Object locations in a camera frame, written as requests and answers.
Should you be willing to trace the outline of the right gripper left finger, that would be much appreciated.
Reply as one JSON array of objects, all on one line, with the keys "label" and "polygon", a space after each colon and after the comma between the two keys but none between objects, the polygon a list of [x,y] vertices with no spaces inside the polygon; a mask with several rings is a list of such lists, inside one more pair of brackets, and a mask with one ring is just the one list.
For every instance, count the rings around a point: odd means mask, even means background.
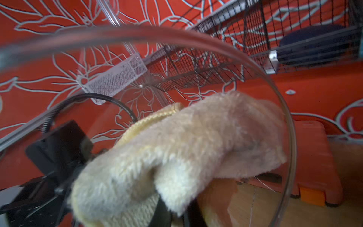
[{"label": "right gripper left finger", "polygon": [[172,213],[160,197],[148,227],[171,227],[172,218]]}]

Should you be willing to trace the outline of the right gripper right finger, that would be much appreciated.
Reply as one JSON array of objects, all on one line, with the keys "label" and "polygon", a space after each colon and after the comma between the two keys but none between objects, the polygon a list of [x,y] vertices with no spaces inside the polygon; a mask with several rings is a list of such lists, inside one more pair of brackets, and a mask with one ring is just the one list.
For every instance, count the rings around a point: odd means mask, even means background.
[{"label": "right gripper right finger", "polygon": [[182,216],[184,227],[207,227],[197,199],[194,199]]}]

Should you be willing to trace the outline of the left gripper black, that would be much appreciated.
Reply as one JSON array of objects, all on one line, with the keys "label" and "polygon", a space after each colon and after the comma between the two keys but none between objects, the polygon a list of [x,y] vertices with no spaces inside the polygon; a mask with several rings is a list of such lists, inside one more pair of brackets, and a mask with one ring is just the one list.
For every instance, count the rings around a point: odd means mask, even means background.
[{"label": "left gripper black", "polygon": [[29,145],[26,156],[43,176],[1,190],[1,226],[59,226],[71,212],[71,186],[91,159],[92,149],[92,142],[75,121],[43,134]]}]

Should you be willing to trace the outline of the cream yellow cloth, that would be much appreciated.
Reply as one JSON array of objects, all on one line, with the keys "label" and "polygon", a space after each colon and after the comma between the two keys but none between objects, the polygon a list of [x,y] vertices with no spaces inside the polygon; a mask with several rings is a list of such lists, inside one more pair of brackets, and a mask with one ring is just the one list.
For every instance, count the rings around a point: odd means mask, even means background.
[{"label": "cream yellow cloth", "polygon": [[166,106],[130,127],[78,175],[69,202],[85,227],[147,227],[162,201],[171,225],[197,200],[209,227],[230,227],[237,191],[286,162],[285,117],[268,100],[230,91]]}]

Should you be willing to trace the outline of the glass lid with white handle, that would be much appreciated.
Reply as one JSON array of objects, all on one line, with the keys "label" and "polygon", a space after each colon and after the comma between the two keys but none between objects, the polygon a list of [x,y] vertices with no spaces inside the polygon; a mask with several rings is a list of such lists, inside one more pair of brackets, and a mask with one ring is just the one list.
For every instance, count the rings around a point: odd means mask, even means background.
[{"label": "glass lid with white handle", "polygon": [[297,141],[293,117],[283,96],[274,81],[265,70],[245,53],[233,48],[231,45],[212,38],[209,35],[190,30],[179,30],[171,27],[156,26],[101,26],[92,28],[72,29],[55,35],[35,37],[28,41],[18,42],[1,47],[1,70],[21,65],[28,61],[44,58],[57,52],[79,49],[87,46],[98,46],[117,43],[165,43],[200,48],[229,57],[247,66],[256,75],[266,81],[279,98],[285,114],[288,127],[290,148],[289,172],[285,189],[277,206],[275,214],[269,224],[278,227],[283,220],[288,207],[290,195],[294,186],[297,166]]}]

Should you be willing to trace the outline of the orange plastic tool case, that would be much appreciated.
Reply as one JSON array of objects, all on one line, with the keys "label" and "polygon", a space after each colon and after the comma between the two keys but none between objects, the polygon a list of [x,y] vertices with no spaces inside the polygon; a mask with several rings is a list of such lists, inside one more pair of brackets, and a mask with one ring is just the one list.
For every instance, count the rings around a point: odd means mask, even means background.
[{"label": "orange plastic tool case", "polygon": [[318,121],[296,121],[297,169],[291,198],[337,207],[344,199],[325,128]]}]

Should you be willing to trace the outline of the white mesh basket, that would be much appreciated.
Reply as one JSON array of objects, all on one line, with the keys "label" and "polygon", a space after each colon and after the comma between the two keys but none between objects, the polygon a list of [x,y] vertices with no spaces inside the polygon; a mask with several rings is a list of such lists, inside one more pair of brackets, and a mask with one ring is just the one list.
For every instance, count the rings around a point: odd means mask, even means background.
[{"label": "white mesh basket", "polygon": [[82,86],[85,93],[114,97],[147,72],[140,54],[134,54]]}]

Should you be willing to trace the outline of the dark blue round object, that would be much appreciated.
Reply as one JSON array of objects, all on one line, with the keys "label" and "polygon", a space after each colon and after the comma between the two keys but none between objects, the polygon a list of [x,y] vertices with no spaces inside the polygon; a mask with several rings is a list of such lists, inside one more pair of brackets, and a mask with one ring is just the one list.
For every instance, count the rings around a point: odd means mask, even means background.
[{"label": "dark blue round object", "polygon": [[330,63],[345,54],[353,35],[343,32],[341,25],[320,25],[299,29],[285,36],[279,43],[279,63],[316,66]]}]

